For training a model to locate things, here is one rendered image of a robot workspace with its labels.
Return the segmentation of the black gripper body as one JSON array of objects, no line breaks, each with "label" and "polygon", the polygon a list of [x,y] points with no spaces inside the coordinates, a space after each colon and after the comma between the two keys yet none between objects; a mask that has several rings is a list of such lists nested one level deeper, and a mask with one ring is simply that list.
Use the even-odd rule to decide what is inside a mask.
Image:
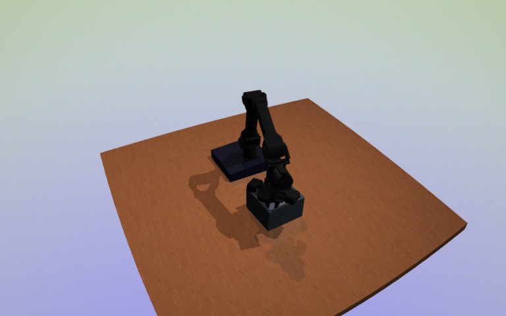
[{"label": "black gripper body", "polygon": [[[269,181],[269,184],[273,185],[275,182],[272,178],[266,175],[265,180]],[[256,192],[256,189],[259,189],[263,186],[263,180],[253,178],[246,186],[247,192]],[[258,190],[258,191],[259,191]],[[285,203],[290,205],[294,205],[300,197],[300,192],[298,190],[289,189],[289,190],[280,190],[279,189],[279,197],[278,199],[282,199]]]}]

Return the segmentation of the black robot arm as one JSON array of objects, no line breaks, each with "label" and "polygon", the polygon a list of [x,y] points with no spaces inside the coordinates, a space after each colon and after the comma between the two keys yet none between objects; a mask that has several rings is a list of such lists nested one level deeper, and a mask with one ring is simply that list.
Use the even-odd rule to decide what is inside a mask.
[{"label": "black robot arm", "polygon": [[[239,146],[243,149],[240,155],[247,161],[251,161],[259,157],[256,153],[256,146],[260,145],[261,136],[257,131],[257,122],[264,137],[262,144],[262,153],[266,162],[266,174],[273,179],[275,184],[269,184],[265,180],[263,186],[257,193],[259,201],[266,204],[276,202],[279,197],[280,190],[288,190],[293,179],[286,169],[286,165],[290,164],[290,155],[286,143],[282,137],[276,132],[271,115],[268,109],[267,94],[261,90],[244,92],[242,95],[242,103],[246,109],[246,125],[238,139]],[[281,159],[284,157],[286,159]]]}]

